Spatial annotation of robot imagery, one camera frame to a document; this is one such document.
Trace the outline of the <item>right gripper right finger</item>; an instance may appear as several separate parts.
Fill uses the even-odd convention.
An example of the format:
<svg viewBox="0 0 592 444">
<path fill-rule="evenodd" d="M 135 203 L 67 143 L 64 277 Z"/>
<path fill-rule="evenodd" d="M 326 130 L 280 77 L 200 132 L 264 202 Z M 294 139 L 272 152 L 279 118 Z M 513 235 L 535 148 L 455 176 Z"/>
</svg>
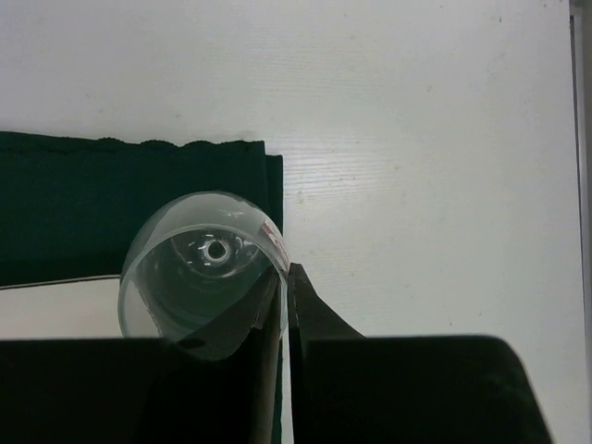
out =
<svg viewBox="0 0 592 444">
<path fill-rule="evenodd" d="M 549 443 L 518 355 L 487 335 L 368 338 L 288 274 L 298 443 Z"/>
</svg>

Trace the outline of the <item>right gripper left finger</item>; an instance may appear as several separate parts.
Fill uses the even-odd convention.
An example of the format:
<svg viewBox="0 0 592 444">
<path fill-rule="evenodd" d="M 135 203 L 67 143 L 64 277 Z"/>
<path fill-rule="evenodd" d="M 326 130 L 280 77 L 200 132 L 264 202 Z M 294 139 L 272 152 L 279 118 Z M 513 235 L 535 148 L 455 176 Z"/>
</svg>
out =
<svg viewBox="0 0 592 444">
<path fill-rule="evenodd" d="M 1 340 L 5 443 L 278 443 L 280 291 L 266 272 L 181 339 Z"/>
</svg>

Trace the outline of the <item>clear wine glass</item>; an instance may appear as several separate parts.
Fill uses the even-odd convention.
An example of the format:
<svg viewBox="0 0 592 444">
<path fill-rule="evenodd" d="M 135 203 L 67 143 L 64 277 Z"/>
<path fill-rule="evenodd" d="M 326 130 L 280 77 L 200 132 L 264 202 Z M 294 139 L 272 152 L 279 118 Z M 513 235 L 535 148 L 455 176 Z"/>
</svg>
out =
<svg viewBox="0 0 592 444">
<path fill-rule="evenodd" d="M 197 192 L 156 211 L 119 280 L 126 339 L 164 338 L 204 361 L 234 354 L 265 323 L 281 339 L 290 261 L 277 225 L 229 193 Z"/>
</svg>

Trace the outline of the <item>dark green cloth placemat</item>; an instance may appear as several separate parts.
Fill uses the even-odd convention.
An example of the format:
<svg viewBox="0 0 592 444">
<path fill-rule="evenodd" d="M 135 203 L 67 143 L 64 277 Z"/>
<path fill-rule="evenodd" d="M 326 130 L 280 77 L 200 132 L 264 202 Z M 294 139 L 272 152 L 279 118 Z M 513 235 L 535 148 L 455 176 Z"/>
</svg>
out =
<svg viewBox="0 0 592 444">
<path fill-rule="evenodd" d="M 143 223 L 196 191 L 226 191 L 283 221 L 283 159 L 262 142 L 139 144 L 1 136 L 1 282 L 118 274 Z"/>
</svg>

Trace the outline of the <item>white rectangular plate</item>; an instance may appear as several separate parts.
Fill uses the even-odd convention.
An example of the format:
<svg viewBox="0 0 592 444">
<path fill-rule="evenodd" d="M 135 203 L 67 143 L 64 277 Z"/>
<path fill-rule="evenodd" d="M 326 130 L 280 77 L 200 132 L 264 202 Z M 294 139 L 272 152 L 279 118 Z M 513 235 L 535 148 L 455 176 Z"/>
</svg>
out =
<svg viewBox="0 0 592 444">
<path fill-rule="evenodd" d="M 1 339 L 122 336 L 118 276 L 84 277 L 1 289 Z"/>
</svg>

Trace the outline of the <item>right aluminium table rail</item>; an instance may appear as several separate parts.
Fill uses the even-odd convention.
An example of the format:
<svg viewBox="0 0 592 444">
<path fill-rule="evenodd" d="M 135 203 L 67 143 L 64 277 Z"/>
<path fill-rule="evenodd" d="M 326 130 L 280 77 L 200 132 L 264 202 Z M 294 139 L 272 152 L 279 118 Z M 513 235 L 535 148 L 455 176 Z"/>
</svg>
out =
<svg viewBox="0 0 592 444">
<path fill-rule="evenodd" d="M 576 142 L 576 164 L 579 197 L 580 243 L 582 254 L 582 280 L 584 307 L 591 297 L 591 234 L 588 200 L 588 174 L 586 149 L 586 92 L 584 57 L 584 5 L 585 1 L 570 1 L 570 38 L 573 74 L 573 111 Z"/>
</svg>

